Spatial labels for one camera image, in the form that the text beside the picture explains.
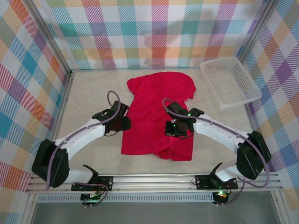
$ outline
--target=red cloth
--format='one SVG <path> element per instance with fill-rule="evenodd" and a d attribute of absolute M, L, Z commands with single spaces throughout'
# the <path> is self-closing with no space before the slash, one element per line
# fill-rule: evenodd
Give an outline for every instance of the red cloth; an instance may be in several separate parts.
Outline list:
<path fill-rule="evenodd" d="M 121 153 L 153 153 L 162 159 L 190 161 L 193 137 L 180 140 L 165 136 L 165 124 L 171 118 L 163 108 L 162 100 L 169 98 L 187 109 L 184 101 L 193 98 L 195 92 L 192 79 L 181 72 L 159 72 L 130 79 L 127 83 L 134 94 L 128 112 L 132 127 L 123 132 Z"/>

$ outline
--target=colorful checkered pattern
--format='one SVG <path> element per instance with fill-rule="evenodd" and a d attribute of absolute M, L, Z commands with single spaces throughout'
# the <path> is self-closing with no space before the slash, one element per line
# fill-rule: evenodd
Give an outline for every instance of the colorful checkered pattern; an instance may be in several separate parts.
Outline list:
<path fill-rule="evenodd" d="M 0 1 L 0 223 L 26 204 L 31 165 L 49 137 L 66 74 L 21 0 Z"/>
<path fill-rule="evenodd" d="M 188 68 L 240 54 L 267 0 L 35 0 L 74 69 Z"/>
<path fill-rule="evenodd" d="M 290 208 L 299 217 L 299 1 L 280 0 L 246 63 L 263 96 L 250 104 Z"/>

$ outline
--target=white plastic basket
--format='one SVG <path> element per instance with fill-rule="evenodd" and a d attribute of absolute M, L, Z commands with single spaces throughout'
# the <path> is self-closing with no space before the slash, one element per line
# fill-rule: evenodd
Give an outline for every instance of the white plastic basket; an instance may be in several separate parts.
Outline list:
<path fill-rule="evenodd" d="M 262 97 L 256 83 L 236 57 L 222 57 L 200 64 L 221 109 Z"/>

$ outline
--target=metal rail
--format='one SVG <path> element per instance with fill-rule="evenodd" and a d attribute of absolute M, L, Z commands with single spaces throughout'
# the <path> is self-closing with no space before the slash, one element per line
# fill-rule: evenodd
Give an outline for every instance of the metal rail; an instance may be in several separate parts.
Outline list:
<path fill-rule="evenodd" d="M 64 117 L 64 112 L 65 112 L 66 105 L 67 105 L 67 101 L 69 100 L 71 87 L 73 85 L 74 76 L 75 76 L 75 74 L 72 73 L 67 78 L 66 86 L 65 86 L 65 90 L 64 90 L 64 96 L 62 98 L 62 101 L 61 101 L 61 104 L 60 104 L 60 107 L 59 107 L 59 111 L 58 111 L 57 117 L 56 117 L 55 122 L 54 122 L 54 126 L 53 126 L 53 129 L 52 129 L 50 140 L 55 140 L 55 139 L 58 138 L 59 131 L 60 131 L 60 126 L 62 124 L 62 119 Z"/>
<path fill-rule="evenodd" d="M 107 175 L 113 176 L 113 189 L 110 193 L 184 193 L 184 192 L 215 192 L 216 190 L 197 190 L 191 183 L 192 178 L 199 174 L 131 174 L 131 175 Z M 252 183 L 263 185 L 266 181 L 266 173 L 261 173 Z M 242 182 L 238 181 L 239 191 Z M 71 183 L 64 183 L 57 188 L 45 190 L 46 183 L 40 177 L 33 175 L 27 188 L 27 193 L 91 193 L 91 191 L 71 191 Z M 244 191 L 273 191 L 282 190 L 278 174 L 271 172 L 269 185 L 263 189 L 254 188 L 245 184 Z"/>

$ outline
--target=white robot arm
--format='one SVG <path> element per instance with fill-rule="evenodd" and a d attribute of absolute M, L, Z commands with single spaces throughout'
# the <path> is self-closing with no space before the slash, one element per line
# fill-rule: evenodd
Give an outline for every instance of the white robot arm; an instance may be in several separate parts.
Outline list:
<path fill-rule="evenodd" d="M 32 165 L 32 171 L 45 181 L 50 173 L 49 186 L 54 188 L 64 182 L 96 182 L 98 173 L 95 170 L 87 165 L 84 166 L 91 172 L 71 170 L 69 160 L 87 144 L 110 131 L 124 131 L 131 127 L 130 119 L 125 116 L 128 106 L 121 103 L 118 109 L 118 105 L 119 102 L 115 101 L 110 109 L 93 115 L 85 125 L 60 139 L 42 141 Z"/>
<path fill-rule="evenodd" d="M 208 115 L 203 114 L 200 116 L 201 118 L 208 119 L 212 121 L 212 123 L 207 124 L 206 122 L 202 120 L 197 120 L 194 123 L 194 130 L 198 134 L 203 134 L 211 139 L 214 139 L 215 141 L 225 145 L 227 148 L 232 150 L 235 154 L 237 154 L 237 151 L 239 149 L 239 144 L 244 143 L 244 140 L 237 137 L 236 135 L 232 133 L 228 133 L 227 131 L 221 129 L 218 126 L 213 125 L 213 122 L 216 122 L 212 118 L 210 118 Z M 248 135 L 246 132 L 235 130 L 238 134 L 248 138 Z M 226 182 L 232 178 L 242 176 L 242 174 L 239 172 L 236 166 L 237 159 L 231 160 L 229 162 L 221 164 L 217 169 L 215 174 L 220 178 L 221 181 Z"/>
<path fill-rule="evenodd" d="M 172 118 L 172 122 L 166 123 L 166 135 L 185 137 L 188 129 L 214 139 L 237 154 L 236 159 L 218 164 L 210 173 L 211 182 L 216 188 L 239 176 L 256 179 L 271 159 L 268 147 L 257 131 L 246 133 L 235 130 L 196 108 L 187 111 L 177 102 L 172 102 L 168 107 L 164 105 L 164 108 Z"/>

